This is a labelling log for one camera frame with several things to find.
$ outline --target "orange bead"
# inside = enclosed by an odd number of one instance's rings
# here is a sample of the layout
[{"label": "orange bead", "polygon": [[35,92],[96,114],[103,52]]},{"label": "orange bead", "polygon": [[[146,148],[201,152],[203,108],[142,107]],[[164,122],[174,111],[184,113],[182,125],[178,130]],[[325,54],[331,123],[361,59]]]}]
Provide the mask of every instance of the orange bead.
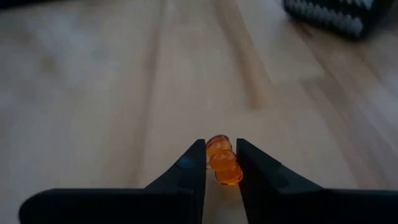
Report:
[{"label": "orange bead", "polygon": [[215,171],[227,171],[236,165],[236,156],[233,151],[222,150],[210,158],[210,166]]},{"label": "orange bead", "polygon": [[234,168],[226,171],[216,171],[216,179],[220,184],[235,186],[243,179],[243,172],[241,167],[236,164]]},{"label": "orange bead", "polygon": [[220,134],[212,137],[209,141],[207,141],[206,154],[209,158],[222,150],[232,151],[232,145],[227,136]]}]

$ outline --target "black object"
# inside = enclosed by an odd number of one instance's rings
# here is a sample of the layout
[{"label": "black object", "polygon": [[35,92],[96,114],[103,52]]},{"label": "black object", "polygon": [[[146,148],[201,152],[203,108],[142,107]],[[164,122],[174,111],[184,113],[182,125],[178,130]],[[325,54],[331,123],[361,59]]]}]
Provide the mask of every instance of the black object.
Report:
[{"label": "black object", "polygon": [[398,192],[324,189],[244,139],[237,157],[246,215],[252,223],[397,223]]},{"label": "black object", "polygon": [[0,9],[11,9],[15,7],[24,7],[37,3],[45,3],[52,1],[64,1],[64,0],[0,0]]},{"label": "black object", "polygon": [[201,223],[205,184],[205,140],[199,139],[145,189],[48,190],[24,202],[19,219],[23,224]]},{"label": "black object", "polygon": [[[398,192],[324,189],[237,139],[239,183],[252,223],[397,223]],[[19,211],[31,223],[201,223],[205,141],[197,140],[144,189],[48,190]]]},{"label": "black object", "polygon": [[292,17],[350,39],[362,39],[394,0],[284,0]]}]

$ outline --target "translucent orange bead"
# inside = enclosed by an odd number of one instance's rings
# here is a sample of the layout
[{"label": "translucent orange bead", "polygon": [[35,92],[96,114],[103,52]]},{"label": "translucent orange bead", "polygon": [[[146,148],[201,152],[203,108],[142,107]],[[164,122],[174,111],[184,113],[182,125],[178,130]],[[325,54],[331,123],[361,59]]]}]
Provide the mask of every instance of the translucent orange bead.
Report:
[{"label": "translucent orange bead", "polygon": [[209,158],[211,158],[217,152],[223,150],[232,151],[232,145],[229,141],[229,138],[225,135],[220,134],[214,136],[206,143],[206,154]]},{"label": "translucent orange bead", "polygon": [[234,186],[243,179],[243,172],[232,151],[229,138],[225,135],[212,137],[206,143],[209,165],[215,170],[216,179],[223,185]]},{"label": "translucent orange bead", "polygon": [[231,150],[222,150],[210,158],[210,166],[215,171],[227,171],[236,165],[235,153]]},{"label": "translucent orange bead", "polygon": [[223,185],[235,186],[243,179],[243,172],[239,164],[236,164],[226,171],[216,171],[216,179]]}]

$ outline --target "light wood surface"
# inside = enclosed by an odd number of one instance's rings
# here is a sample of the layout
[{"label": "light wood surface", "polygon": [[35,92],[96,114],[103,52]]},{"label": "light wood surface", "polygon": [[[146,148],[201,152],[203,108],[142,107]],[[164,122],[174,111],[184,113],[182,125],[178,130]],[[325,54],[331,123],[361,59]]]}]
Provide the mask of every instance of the light wood surface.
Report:
[{"label": "light wood surface", "polygon": [[[45,189],[145,187],[220,133],[324,187],[398,190],[395,17],[352,43],[277,0],[1,12],[0,222]],[[211,170],[205,198],[204,223],[246,222]]]}]

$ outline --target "wood grain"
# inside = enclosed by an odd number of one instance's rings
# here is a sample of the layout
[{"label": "wood grain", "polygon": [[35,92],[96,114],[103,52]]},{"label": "wood grain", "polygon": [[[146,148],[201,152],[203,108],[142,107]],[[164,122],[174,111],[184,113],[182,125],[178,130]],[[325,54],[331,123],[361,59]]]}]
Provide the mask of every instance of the wood grain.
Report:
[{"label": "wood grain", "polygon": [[[0,222],[54,187],[145,187],[198,138],[324,186],[398,189],[394,15],[352,43],[281,1],[86,0],[0,13]],[[211,170],[204,223],[245,223]]]}]

